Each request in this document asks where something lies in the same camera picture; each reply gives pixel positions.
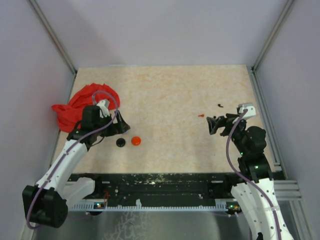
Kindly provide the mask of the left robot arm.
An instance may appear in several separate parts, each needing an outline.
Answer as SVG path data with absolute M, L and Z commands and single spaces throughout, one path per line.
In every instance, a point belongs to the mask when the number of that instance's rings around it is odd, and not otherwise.
M 27 185 L 22 200 L 27 226 L 59 228 L 69 209 L 83 198 L 101 197 L 104 186 L 97 180 L 83 176 L 67 187 L 67 181 L 80 160 L 96 145 L 98 137 L 106 138 L 127 132 L 131 127 L 118 109 L 111 115 L 102 103 L 85 106 L 82 118 L 68 134 L 66 142 L 52 166 L 35 185 Z

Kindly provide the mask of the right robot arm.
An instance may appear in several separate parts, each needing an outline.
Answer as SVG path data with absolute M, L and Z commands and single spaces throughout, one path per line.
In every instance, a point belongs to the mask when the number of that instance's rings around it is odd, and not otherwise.
M 245 114 L 207 117 L 210 135 L 223 128 L 227 137 L 226 159 L 236 174 L 228 178 L 223 192 L 235 198 L 250 229 L 252 240 L 292 240 L 275 193 L 274 177 L 264 154 L 266 131 L 247 127 Z

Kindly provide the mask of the red cloth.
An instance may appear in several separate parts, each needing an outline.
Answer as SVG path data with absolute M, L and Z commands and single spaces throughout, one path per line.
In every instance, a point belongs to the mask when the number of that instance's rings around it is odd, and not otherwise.
M 67 104 L 54 104 L 51 106 L 56 113 L 57 124 L 61 132 L 70 133 L 78 121 L 82 119 L 82 112 L 86 106 L 93 105 L 93 94 L 104 91 L 115 98 L 120 107 L 120 98 L 116 91 L 106 84 L 91 83 L 76 92 Z

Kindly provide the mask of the aluminium frame post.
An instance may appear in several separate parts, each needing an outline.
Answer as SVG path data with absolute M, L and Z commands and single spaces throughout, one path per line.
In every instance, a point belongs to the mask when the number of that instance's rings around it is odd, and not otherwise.
M 39 3 L 36 0 L 27 0 L 30 8 L 33 10 L 36 17 L 39 19 L 41 25 L 43 26 L 46 34 L 48 35 L 49 39 L 55 46 L 56 50 L 58 51 L 59 55 L 61 56 L 64 63 L 68 66 L 69 70 L 72 72 L 74 76 L 77 75 L 78 70 L 76 69 L 70 55 L 68 54 L 67 50 L 63 46 L 63 43 L 58 38 L 55 30 L 53 29 L 52 25 L 48 21 L 47 17 L 45 16 L 43 10 L 41 9 Z
M 267 40 L 265 41 L 261 51 L 259 52 L 258 57 L 256 58 L 253 66 L 251 68 L 251 71 L 253 73 L 256 73 L 258 71 L 258 69 L 260 68 L 263 60 L 267 56 L 267 53 L 270 51 L 273 43 L 275 42 L 278 34 L 280 33 L 280 30 L 282 29 L 287 18 L 289 17 L 290 13 L 292 12 L 296 2 L 297 2 L 296 0 L 287 0 L 285 2 L 285 5 L 284 5 L 277 21 L 275 22 L 274 26 L 272 27 L 272 30 L 271 30 L 270 34 L 268 35 Z

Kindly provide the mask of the orange earbud charging case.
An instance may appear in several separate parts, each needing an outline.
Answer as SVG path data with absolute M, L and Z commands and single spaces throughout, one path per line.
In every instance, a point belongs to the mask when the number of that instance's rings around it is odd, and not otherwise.
M 142 140 L 139 136 L 134 136 L 132 139 L 131 139 L 131 143 L 134 145 L 134 146 L 139 146 L 141 144 Z

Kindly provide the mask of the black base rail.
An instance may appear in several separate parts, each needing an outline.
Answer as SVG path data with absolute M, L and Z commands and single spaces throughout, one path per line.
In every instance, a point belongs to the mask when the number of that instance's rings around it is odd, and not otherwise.
M 231 199 L 232 186 L 243 183 L 235 173 L 74 173 L 68 182 L 81 177 L 97 181 L 84 199 L 111 207 L 133 206 L 138 199 L 147 207 L 215 206 L 218 199 Z

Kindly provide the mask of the right aluminium frame post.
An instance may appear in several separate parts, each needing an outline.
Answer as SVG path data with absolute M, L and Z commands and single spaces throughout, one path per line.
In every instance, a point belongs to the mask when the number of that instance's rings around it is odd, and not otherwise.
M 272 30 L 271 30 L 270 34 L 268 35 L 267 40 L 265 41 L 261 51 L 259 52 L 258 57 L 256 58 L 253 66 L 251 68 L 251 71 L 253 73 L 256 73 L 258 71 L 258 69 L 260 68 L 263 60 L 267 56 L 267 53 L 270 51 L 273 43 L 275 42 L 278 34 L 280 33 L 280 30 L 282 29 L 287 18 L 289 17 L 290 13 L 292 12 L 296 2 L 297 2 L 296 0 L 287 0 L 285 2 L 285 5 L 284 5 L 277 21 L 275 22 L 274 26 L 272 27 Z

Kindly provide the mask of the left aluminium frame post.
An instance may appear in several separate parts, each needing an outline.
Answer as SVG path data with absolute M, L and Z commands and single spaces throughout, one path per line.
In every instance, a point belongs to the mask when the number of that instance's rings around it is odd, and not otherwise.
M 36 17 L 39 19 L 41 25 L 43 26 L 46 34 L 48 35 L 49 39 L 55 46 L 56 50 L 58 51 L 59 55 L 61 56 L 64 63 L 68 66 L 69 70 L 72 72 L 74 76 L 77 75 L 78 70 L 76 69 L 70 55 L 68 54 L 67 50 L 63 46 L 63 43 L 58 38 L 55 30 L 53 29 L 52 25 L 48 21 L 47 17 L 45 16 L 43 10 L 41 9 L 39 3 L 36 0 L 27 0 L 30 8 L 33 10 Z

